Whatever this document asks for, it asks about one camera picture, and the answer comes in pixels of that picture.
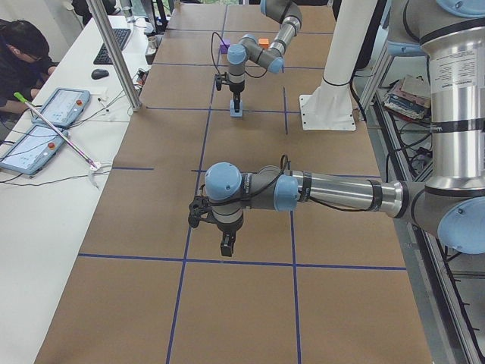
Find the metal cup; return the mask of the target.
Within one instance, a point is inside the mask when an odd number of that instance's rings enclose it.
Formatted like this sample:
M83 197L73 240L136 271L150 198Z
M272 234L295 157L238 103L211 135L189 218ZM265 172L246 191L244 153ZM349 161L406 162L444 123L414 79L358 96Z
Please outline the metal cup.
M158 41L156 36L148 36L148 47L149 49L157 49L158 48Z

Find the orange foam block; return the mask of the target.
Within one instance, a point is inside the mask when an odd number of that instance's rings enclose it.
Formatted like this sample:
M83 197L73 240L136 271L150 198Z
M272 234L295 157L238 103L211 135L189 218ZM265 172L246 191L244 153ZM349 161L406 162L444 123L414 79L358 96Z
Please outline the orange foam block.
M259 38L258 39L258 44L263 48L263 49L268 49L270 45L270 41L268 38Z

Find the teach pendant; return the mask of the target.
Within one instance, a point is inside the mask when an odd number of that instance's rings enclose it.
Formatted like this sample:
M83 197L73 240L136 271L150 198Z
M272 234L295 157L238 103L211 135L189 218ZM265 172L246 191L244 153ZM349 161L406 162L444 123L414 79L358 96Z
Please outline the teach pendant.
M51 128L34 124L1 156L1 169L32 177L64 144L65 140Z
M39 112L57 128L67 129L83 113L90 97L89 90L57 88Z

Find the person in black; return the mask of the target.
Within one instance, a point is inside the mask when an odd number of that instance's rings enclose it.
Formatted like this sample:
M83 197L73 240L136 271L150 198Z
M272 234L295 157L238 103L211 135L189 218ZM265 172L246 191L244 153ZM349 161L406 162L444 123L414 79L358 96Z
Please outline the person in black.
M27 110L15 93L33 101L57 64L49 44L27 20L1 21L1 120L16 121Z

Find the metal rod green tip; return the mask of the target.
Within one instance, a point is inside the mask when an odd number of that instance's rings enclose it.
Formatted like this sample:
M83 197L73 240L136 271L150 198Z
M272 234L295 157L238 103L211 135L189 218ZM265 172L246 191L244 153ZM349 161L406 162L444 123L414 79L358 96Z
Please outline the metal rod green tip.
M97 171L102 166L101 162L95 162L92 158L90 158L83 150L81 150L78 146L76 146L73 142L71 142L51 121L49 121L45 116L43 116L36 107L29 102L21 93L15 92L14 97L18 99L20 102L25 104L35 116L40 118L49 128L51 128L59 137L61 137L78 155L80 155L90 166L92 171Z

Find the stack of books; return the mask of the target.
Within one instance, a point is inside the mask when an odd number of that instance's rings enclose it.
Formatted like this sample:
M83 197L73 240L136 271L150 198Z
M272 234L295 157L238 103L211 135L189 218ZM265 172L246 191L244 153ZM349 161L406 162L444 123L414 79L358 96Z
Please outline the stack of books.
M430 85L422 77L406 75L390 85L383 105L412 120L420 120L430 115Z

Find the purple foam block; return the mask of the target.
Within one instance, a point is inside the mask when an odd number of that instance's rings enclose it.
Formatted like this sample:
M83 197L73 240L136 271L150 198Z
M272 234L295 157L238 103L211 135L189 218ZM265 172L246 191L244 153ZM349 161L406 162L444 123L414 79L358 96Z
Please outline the purple foam block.
M220 53L221 54L227 54L228 49L230 47L231 43L229 39L221 39L220 40Z

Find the lower teach pendant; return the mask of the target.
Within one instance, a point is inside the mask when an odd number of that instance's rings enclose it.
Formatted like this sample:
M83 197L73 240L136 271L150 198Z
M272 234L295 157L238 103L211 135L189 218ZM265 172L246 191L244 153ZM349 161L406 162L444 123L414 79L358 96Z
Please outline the lower teach pendant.
M1 169L32 177L64 144L65 140L51 128L34 124L1 156Z

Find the light blue foam block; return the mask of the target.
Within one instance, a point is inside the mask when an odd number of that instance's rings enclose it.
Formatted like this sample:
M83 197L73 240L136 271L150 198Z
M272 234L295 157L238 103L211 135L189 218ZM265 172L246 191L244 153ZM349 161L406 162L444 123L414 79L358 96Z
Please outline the light blue foam block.
M230 100L230 116L232 118L241 118L243 116L243 102L239 101L239 107L236 108L234 101Z

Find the black computer mouse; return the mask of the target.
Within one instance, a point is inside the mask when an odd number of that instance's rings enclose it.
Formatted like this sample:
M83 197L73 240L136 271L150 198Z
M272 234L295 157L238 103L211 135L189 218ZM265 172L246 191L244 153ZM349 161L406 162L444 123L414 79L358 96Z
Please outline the black computer mouse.
M100 80L100 79L108 77L108 76L109 76L109 71L106 70L106 69L101 69L101 68L97 68L97 69L93 70L92 73L91 73L91 78L93 80Z

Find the aluminium frame post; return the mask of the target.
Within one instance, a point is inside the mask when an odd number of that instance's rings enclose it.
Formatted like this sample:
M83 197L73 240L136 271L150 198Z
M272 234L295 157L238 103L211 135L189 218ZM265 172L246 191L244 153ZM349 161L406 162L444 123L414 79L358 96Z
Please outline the aluminium frame post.
M142 106L142 103L140 102L138 93L133 85L132 77L128 71L120 46L115 39L114 31L111 28L111 23L108 19L105 7L101 0L87 0L86 3L96 23L96 26L99 29L109 55L111 56L112 64L122 89L130 103L130 107L133 111L138 111Z

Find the upper teach pendant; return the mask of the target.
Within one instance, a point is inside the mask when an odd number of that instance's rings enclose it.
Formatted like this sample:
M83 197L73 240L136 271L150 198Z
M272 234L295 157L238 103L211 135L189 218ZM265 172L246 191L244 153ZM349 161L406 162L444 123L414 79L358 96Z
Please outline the upper teach pendant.
M39 112L57 128L67 129L83 113L90 97L89 90L57 88Z

